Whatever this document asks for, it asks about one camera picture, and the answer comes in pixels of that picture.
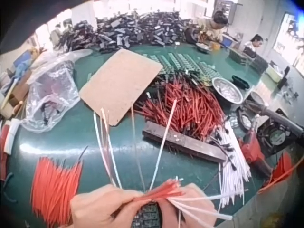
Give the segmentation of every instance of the bundle of white wires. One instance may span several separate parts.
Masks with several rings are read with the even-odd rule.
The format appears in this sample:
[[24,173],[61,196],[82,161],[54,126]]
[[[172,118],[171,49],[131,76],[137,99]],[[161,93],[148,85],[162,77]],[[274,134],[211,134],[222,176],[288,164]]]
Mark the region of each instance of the bundle of white wires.
[[[222,138],[219,143],[221,145],[230,143],[230,145],[234,148],[233,152],[227,152],[227,154],[229,156],[233,156],[231,161],[236,166],[237,170],[234,171],[232,169],[232,165],[229,160],[219,164],[220,192],[222,195],[226,195],[229,192],[239,192],[240,197],[243,197],[244,204],[244,182],[249,182],[251,172],[229,121],[226,121],[225,128],[228,130],[228,133],[226,133],[225,129],[220,129],[220,131],[218,131]],[[226,205],[228,205],[230,200],[232,201],[232,204],[234,204],[234,198],[234,195],[221,198],[218,210],[221,207],[224,208]]]

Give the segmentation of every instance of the window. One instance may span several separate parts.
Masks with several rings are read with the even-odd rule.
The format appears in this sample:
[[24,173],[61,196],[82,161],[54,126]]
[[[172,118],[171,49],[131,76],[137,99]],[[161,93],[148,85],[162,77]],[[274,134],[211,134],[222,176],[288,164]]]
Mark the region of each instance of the window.
[[273,49],[304,75],[304,38],[298,27],[295,16],[286,13]]

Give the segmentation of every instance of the red tool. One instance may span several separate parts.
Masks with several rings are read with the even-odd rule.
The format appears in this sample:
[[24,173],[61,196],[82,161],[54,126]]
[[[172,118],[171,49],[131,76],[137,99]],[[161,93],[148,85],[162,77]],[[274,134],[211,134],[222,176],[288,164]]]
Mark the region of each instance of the red tool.
[[240,146],[246,162],[252,164],[269,181],[273,169],[266,163],[265,156],[256,137],[258,117],[259,115],[255,116],[251,128],[245,135],[243,142],[240,143]]

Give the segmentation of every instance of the worker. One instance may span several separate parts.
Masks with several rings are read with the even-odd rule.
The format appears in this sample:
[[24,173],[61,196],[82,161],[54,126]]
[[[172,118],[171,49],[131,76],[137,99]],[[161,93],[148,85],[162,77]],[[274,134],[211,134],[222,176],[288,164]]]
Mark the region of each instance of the worker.
[[55,26],[55,29],[50,34],[51,36],[50,40],[52,41],[53,47],[55,47],[58,44],[60,37],[62,35],[60,28],[61,28],[60,24],[57,24]]
[[253,52],[257,52],[257,48],[263,45],[263,38],[256,34],[250,41],[245,43],[245,47],[251,49]]
[[[206,196],[195,184],[181,187],[185,193],[183,197]],[[143,193],[134,190],[123,190],[113,185],[106,185],[90,193],[74,196],[70,201],[73,224],[68,228],[130,228],[138,210],[149,202],[150,199],[134,202],[133,199]],[[175,207],[166,199],[157,199],[162,214],[162,228],[178,227]],[[187,201],[192,207],[216,212],[214,205],[209,200]],[[216,217],[192,212],[196,217],[213,227]],[[183,214],[182,228],[200,228],[201,225]]]
[[216,11],[212,18],[196,18],[189,22],[190,26],[185,30],[188,43],[201,42],[203,40],[222,42],[222,29],[228,24],[228,18],[222,11]]

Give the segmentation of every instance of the clear plastic bag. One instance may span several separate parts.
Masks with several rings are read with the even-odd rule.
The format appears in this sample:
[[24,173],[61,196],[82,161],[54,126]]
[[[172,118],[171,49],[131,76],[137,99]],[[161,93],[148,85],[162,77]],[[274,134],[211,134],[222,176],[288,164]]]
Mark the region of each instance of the clear plastic bag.
[[63,115],[80,100],[73,80],[74,62],[92,52],[66,53],[38,67],[29,79],[26,117],[22,126],[28,131],[50,131]]

